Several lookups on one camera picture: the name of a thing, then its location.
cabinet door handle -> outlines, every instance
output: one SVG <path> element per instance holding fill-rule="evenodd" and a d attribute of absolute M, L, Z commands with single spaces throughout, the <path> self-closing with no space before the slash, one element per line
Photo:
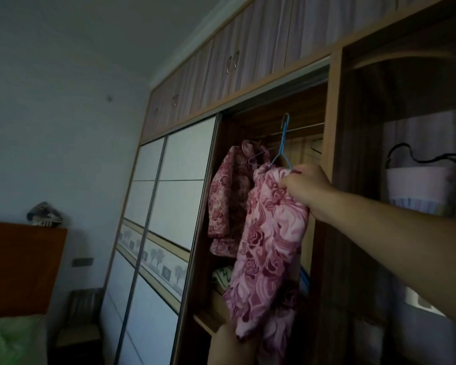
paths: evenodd
<path fill-rule="evenodd" d="M 227 74 L 230 73 L 230 63 L 231 63 L 231 55 L 230 55 L 230 57 L 228 58 L 228 60 L 226 61 L 226 73 L 227 73 Z"/>
<path fill-rule="evenodd" d="M 238 58 L 240 57 L 240 50 L 238 50 L 235 54 L 235 57 L 234 57 L 234 62 L 233 62 L 233 66 L 235 67 L 235 69 L 237 68 L 237 64 L 238 64 Z"/>

pink floral jacket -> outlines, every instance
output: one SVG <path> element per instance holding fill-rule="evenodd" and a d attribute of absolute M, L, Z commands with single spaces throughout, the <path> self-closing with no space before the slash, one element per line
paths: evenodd
<path fill-rule="evenodd" d="M 295 201 L 279 180 L 290 173 L 269 169 L 255 171 L 247 215 L 226 305 L 236 319 L 236 334 L 244 338 L 263 325 L 260 364 L 283 362 L 295 316 L 298 295 L 300 244 L 309 210 Z M 295 280 L 287 279 L 295 271 Z"/>
<path fill-rule="evenodd" d="M 214 255 L 235 258 L 242 238 L 246 217 L 246 200 L 253 188 L 253 172 L 257 169 L 249 159 L 265 147 L 249 140 L 240 146 L 233 146 L 213 177 L 208 196 L 208 214 L 210 216 L 207 235 L 213 238 L 210 251 Z M 268 152 L 263 155 L 267 162 Z"/>

wooden headboard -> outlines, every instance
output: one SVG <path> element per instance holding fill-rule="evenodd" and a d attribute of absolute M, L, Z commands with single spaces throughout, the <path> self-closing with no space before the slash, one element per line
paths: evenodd
<path fill-rule="evenodd" d="M 47 312 L 66 234 L 0 223 L 0 317 Z"/>

hand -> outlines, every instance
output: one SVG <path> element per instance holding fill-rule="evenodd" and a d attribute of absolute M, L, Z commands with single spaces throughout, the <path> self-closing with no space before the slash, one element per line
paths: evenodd
<path fill-rule="evenodd" d="M 253 365 L 260 336 L 241 343 L 235 334 L 235 323 L 220 326 L 211 338 L 207 365 Z"/>
<path fill-rule="evenodd" d="M 328 211 L 333 204 L 332 196 L 339 191 L 329 183 L 319 165 L 301 164 L 294 166 L 293 170 L 296 172 L 280 180 L 280 187 L 287 187 L 291 196 L 309 207 L 316 219 L 329 222 Z"/>

ceiling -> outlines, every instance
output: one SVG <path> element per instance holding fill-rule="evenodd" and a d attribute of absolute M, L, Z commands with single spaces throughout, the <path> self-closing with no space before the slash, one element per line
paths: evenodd
<path fill-rule="evenodd" d="M 17 23 L 42 20 L 97 54 L 150 78 L 221 0 L 0 0 Z"/>

